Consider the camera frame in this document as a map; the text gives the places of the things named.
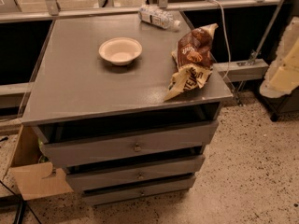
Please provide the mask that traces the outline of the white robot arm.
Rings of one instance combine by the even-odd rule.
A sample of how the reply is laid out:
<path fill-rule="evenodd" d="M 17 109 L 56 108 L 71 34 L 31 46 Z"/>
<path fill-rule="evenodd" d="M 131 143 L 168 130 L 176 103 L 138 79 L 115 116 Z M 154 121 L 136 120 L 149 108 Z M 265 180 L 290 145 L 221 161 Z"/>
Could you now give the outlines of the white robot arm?
<path fill-rule="evenodd" d="M 280 39 L 259 92 L 268 98 L 291 94 L 299 86 L 299 18 L 293 17 Z"/>

